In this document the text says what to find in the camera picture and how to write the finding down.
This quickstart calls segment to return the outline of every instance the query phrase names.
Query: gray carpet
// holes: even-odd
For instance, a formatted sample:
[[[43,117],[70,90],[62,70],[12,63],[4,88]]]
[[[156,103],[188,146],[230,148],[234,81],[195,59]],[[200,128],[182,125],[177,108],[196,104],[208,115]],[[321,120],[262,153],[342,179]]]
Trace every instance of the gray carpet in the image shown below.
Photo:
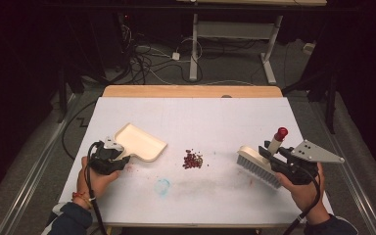
[[[299,80],[305,68],[308,55],[302,53],[304,44],[301,41],[290,43],[287,46],[276,45],[271,57],[271,64],[278,80],[278,86],[283,88]],[[171,54],[169,48],[156,45],[155,48],[162,52]],[[203,78],[198,84],[213,85],[267,85],[264,72],[259,62],[259,52],[263,52],[265,44],[257,42],[251,48],[226,51],[218,59],[208,59],[220,54],[217,49],[208,49],[205,46],[203,58],[200,59],[200,66]],[[155,63],[166,59],[150,57]],[[188,77],[188,64],[173,63],[183,67],[183,75]],[[181,69],[171,66],[161,70],[161,67],[152,67],[155,75],[149,73],[146,76],[146,84],[189,84],[181,78]],[[114,76],[114,70],[108,70],[109,76]],[[95,101],[103,92],[103,87],[94,84],[88,77],[84,77],[86,85],[82,95],[72,95],[68,118],[72,118],[83,107]],[[328,133],[323,123],[324,103],[310,103],[307,101],[306,93],[303,91],[291,92],[287,95],[292,110],[295,114],[303,137],[314,143],[335,152],[345,155],[351,173],[355,181],[346,180],[348,169],[338,165],[325,164],[326,192],[331,206],[336,215],[348,219],[359,231],[359,234],[376,234],[376,163],[357,132],[356,126],[348,116],[347,110],[340,96],[337,96],[335,113],[336,134]],[[40,234],[43,230],[48,215],[62,193],[64,183],[69,175],[72,159],[67,151],[75,157],[80,146],[81,139],[86,131],[86,124],[91,119],[94,106],[91,105],[78,114],[66,129],[65,143],[63,148],[61,131],[66,122],[58,124],[57,97],[54,98],[54,111],[35,130],[29,140],[24,144],[16,160],[9,169],[5,179],[0,185],[0,229],[3,228],[5,218],[13,224],[6,234]],[[37,163],[46,160],[46,165],[38,170]],[[25,184],[28,175],[33,172],[41,172],[35,184]],[[16,218],[6,217],[11,205],[14,204],[20,190],[30,189],[30,198],[25,199],[24,208],[15,208],[18,213]],[[282,234],[284,228],[263,229],[262,234]],[[147,229],[127,228],[123,234],[254,234],[254,230],[243,229],[215,229],[215,230],[194,230],[194,229]],[[302,229],[294,231],[294,234],[302,234]]]

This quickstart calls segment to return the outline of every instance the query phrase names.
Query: white desk leg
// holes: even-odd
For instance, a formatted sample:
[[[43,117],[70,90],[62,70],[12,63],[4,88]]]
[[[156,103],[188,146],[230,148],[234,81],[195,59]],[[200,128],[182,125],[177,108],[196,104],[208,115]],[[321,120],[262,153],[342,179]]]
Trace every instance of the white desk leg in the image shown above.
[[[191,53],[191,65],[189,69],[189,79],[191,81],[197,80],[197,63],[198,63],[198,53],[197,53],[197,38],[198,38],[198,14],[194,14],[194,21],[192,26],[192,53]]]
[[[271,68],[269,59],[271,55],[271,51],[273,50],[274,43],[276,43],[277,33],[279,32],[280,24],[282,23],[283,16],[278,16],[276,19],[276,23],[273,26],[273,29],[270,33],[270,39],[268,41],[268,48],[266,53],[261,53],[261,62],[263,63],[263,68],[266,73],[267,81],[271,85],[276,84],[276,79],[274,78],[273,69]]]

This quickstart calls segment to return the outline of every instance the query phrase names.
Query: wire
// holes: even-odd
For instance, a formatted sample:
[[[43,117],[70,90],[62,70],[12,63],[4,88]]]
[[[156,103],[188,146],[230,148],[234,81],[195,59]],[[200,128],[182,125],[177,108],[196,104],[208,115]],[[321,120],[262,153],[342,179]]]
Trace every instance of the wire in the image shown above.
[[[84,170],[84,179],[85,179],[85,182],[86,182],[87,187],[88,187],[88,193],[90,195],[91,204],[93,205],[93,210],[96,213],[97,221],[99,222],[99,228],[100,228],[103,235],[107,235],[105,226],[103,225],[103,219],[102,219],[102,216],[100,214],[99,206],[97,205],[97,199],[96,199],[96,197],[94,195],[94,191],[91,187],[91,178],[90,178],[90,175],[91,175],[90,174],[90,164],[93,161],[93,156],[94,156],[91,152],[92,152],[94,147],[99,147],[101,144],[103,144],[102,141],[94,142],[90,146],[90,148],[88,149],[87,166]]]
[[[139,57],[137,57],[137,56],[135,57],[135,59],[137,61],[137,64],[140,67],[140,71],[139,72],[142,72],[143,85],[145,85],[146,84],[146,76],[145,76],[144,62],[142,62],[142,60]]]
[[[170,63],[170,62],[174,62],[174,60],[167,60],[167,61],[161,62],[159,64],[151,65],[151,67],[161,66],[161,65],[164,65],[164,64],[167,64],[167,63]]]
[[[130,46],[130,41],[133,40],[133,39],[132,39],[132,31],[131,31],[130,28],[129,28],[128,26],[126,26],[126,25],[123,25],[123,27],[127,29],[127,31],[126,31],[126,33],[125,33],[125,36],[124,36],[124,41],[126,41],[127,35],[129,35],[129,40],[128,40],[128,42],[127,42],[127,46],[126,46],[126,48],[124,48],[124,50],[126,50],[126,49],[129,48],[129,46]]]
[[[176,85],[176,84],[173,84],[173,83],[169,83],[167,81],[164,81],[162,80],[159,76],[157,76],[156,73],[154,73],[152,70],[149,70],[149,72],[151,72],[159,81],[163,82],[164,84],[168,84],[168,85]]]
[[[216,40],[212,40],[210,38],[198,37],[199,41],[200,40],[204,40],[203,42],[201,42],[202,48],[203,48],[203,56],[202,56],[202,58],[209,59],[209,60],[218,59],[218,58],[222,57],[226,52],[234,52],[234,51],[238,51],[238,50],[241,50],[241,49],[250,49],[257,42],[260,41],[260,40],[254,40],[254,39],[250,40],[250,39],[248,39],[246,41],[246,44],[241,45],[241,46],[237,46],[237,45],[234,45],[234,44],[244,43],[244,41],[238,41],[238,39],[235,39],[233,41],[225,41],[225,42],[223,42],[223,41],[220,41],[220,39],[221,38],[217,38]],[[205,46],[205,44],[207,42],[216,44],[216,45],[220,46],[220,48],[218,48],[218,47],[207,47],[207,46]],[[213,56],[213,57],[205,57],[204,54],[205,54],[206,50],[221,50],[221,52],[218,55]]]
[[[88,107],[90,107],[91,105],[94,105],[97,103],[97,100],[87,104],[86,106],[84,106],[83,108],[81,108],[81,110],[79,110],[70,120],[69,122],[67,123],[67,126],[66,128],[63,130],[63,133],[62,133],[62,138],[61,138],[61,143],[63,145],[63,149],[64,151],[66,152],[66,154],[72,159],[72,160],[75,160],[75,157],[69,152],[69,150],[67,149],[67,146],[66,146],[66,132],[67,132],[67,129],[69,128],[69,126],[71,125],[71,123],[75,120],[75,118],[77,118],[77,116],[83,112],[85,109],[87,109]]]
[[[184,39],[184,40],[181,41],[180,45],[182,45],[182,43],[184,43],[184,42],[186,42],[186,41],[190,41],[190,40],[193,41],[193,42],[195,42],[195,43],[197,43],[197,44],[200,46],[200,56],[197,58],[197,60],[198,60],[198,59],[200,59],[201,56],[203,55],[203,47],[201,46],[201,44],[200,44],[200,42],[199,42],[198,40],[194,40],[194,39],[192,39],[192,38],[186,38],[186,39]]]
[[[158,70],[154,70],[153,72],[161,71],[161,70],[163,70],[163,69],[165,69],[165,68],[167,68],[167,67],[171,67],[171,66],[179,67],[180,70],[181,70],[181,76],[182,76],[182,79],[184,79],[183,69],[182,69],[182,67],[179,66],[179,65],[167,65],[167,66],[164,66],[164,67],[162,67],[162,68],[160,68],[160,69],[158,69]]]
[[[142,53],[142,54],[146,54],[146,53],[148,53],[148,52],[150,52],[151,50],[154,50],[154,51],[157,51],[157,52],[161,52],[160,54],[157,54],[157,55],[153,55],[153,54],[150,54],[150,56],[162,56],[162,57],[168,57],[168,58],[170,58],[170,56],[169,55],[167,55],[165,52],[163,52],[163,51],[161,51],[161,50],[159,50],[159,49],[156,49],[156,48],[153,48],[153,47],[151,47],[151,46],[136,46],[136,50],[137,50],[137,48],[139,48],[139,47],[141,47],[141,48],[149,48],[149,50],[147,51],[147,52],[144,52],[144,53]]]
[[[296,226],[298,226],[298,224],[302,221],[302,219],[304,219],[307,216],[307,214],[310,212],[310,210],[312,210],[312,208],[314,208],[316,206],[316,204],[318,204],[319,199],[320,199],[319,172],[317,173],[317,176],[319,178],[319,183],[318,183],[317,180],[315,178],[313,178],[313,176],[305,168],[299,167],[298,165],[297,165],[297,168],[299,170],[303,171],[304,173],[306,173],[310,177],[310,179],[312,180],[313,185],[316,188],[316,197],[313,200],[312,204],[305,211],[303,211],[301,214],[299,214],[299,216],[291,223],[291,225],[288,227],[288,229],[286,229],[286,231],[283,233],[283,235],[289,235],[296,228]]]
[[[254,84],[252,84],[250,82],[239,81],[239,80],[222,80],[222,81],[215,81],[215,82],[210,82],[210,83],[204,83],[204,84],[200,84],[200,85],[213,85],[213,84],[219,84],[219,83],[224,83],[224,82],[238,82],[238,83],[242,83],[242,84],[247,84],[247,85],[255,86]]]

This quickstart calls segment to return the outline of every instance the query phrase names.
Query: bracelet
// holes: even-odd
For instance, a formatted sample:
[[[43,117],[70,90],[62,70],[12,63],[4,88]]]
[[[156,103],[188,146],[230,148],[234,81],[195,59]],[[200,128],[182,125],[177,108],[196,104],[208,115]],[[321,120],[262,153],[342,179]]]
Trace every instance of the bracelet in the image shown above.
[[[72,199],[71,200],[73,200],[74,198],[77,198],[77,197],[82,199],[90,209],[93,209],[93,205],[91,205],[90,199],[84,198],[84,193],[72,192]]]

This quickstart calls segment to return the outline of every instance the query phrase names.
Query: blue stain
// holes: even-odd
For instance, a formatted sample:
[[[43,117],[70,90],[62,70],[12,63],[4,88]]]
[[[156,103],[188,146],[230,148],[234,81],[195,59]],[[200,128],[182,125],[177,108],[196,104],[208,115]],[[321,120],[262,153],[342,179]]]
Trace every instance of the blue stain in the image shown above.
[[[167,194],[169,187],[169,181],[167,181],[166,179],[160,179],[155,184],[155,192],[164,197]]]

